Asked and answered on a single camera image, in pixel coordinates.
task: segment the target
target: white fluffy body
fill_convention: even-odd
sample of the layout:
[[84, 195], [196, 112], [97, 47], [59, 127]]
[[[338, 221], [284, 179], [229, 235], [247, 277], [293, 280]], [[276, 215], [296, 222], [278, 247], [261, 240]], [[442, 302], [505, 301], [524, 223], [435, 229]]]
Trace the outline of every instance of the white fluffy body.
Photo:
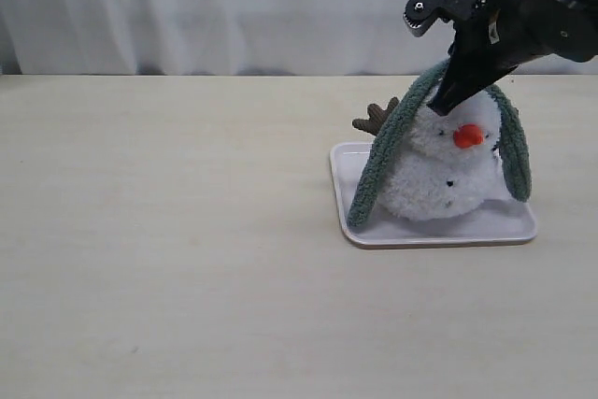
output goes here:
[[[427, 100], [378, 196], [391, 214], [413, 221], [450, 218], [476, 209], [488, 198], [499, 173], [492, 152], [501, 126], [496, 102], [485, 92], [477, 93], [442, 117], [426, 106]], [[462, 149], [453, 134], [467, 124], [481, 128], [484, 140]]]

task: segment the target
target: white tray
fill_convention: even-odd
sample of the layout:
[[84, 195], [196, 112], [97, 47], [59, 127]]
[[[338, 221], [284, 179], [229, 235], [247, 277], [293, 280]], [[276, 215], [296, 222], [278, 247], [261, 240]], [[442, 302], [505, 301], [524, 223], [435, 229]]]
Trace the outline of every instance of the white tray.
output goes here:
[[461, 217], [412, 222], [392, 216], [380, 206], [372, 210], [368, 223], [354, 232], [347, 215], [371, 143], [347, 142], [335, 146], [330, 162], [338, 217], [345, 237], [363, 249], [411, 249], [521, 245], [537, 236], [537, 223], [529, 204], [508, 195], [505, 185], [496, 186], [493, 199]]

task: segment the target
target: white curtain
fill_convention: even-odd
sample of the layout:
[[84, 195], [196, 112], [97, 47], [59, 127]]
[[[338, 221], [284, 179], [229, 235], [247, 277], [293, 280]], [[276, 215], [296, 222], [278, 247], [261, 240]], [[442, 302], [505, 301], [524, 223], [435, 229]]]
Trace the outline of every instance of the white curtain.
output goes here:
[[[452, 28], [422, 38], [407, 0], [0, 0], [0, 64], [25, 74], [416, 74]], [[595, 73], [546, 58], [526, 73]]]

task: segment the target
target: robotic arm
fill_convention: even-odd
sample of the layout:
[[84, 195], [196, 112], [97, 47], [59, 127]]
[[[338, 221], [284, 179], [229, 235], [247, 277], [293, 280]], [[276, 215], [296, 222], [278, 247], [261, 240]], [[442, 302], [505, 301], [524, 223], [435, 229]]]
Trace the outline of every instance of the robotic arm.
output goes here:
[[453, 22], [448, 69], [429, 104], [439, 115], [521, 64], [598, 54], [598, 0], [409, 0], [404, 19], [417, 37], [438, 19]]

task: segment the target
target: orange carrot nose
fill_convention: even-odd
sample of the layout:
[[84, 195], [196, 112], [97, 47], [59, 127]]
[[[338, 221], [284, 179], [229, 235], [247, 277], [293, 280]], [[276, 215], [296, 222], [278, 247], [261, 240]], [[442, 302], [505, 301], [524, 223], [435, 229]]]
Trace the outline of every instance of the orange carrot nose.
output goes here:
[[479, 126], [468, 124], [455, 131], [452, 139], [460, 149], [468, 149], [484, 142], [484, 133]]

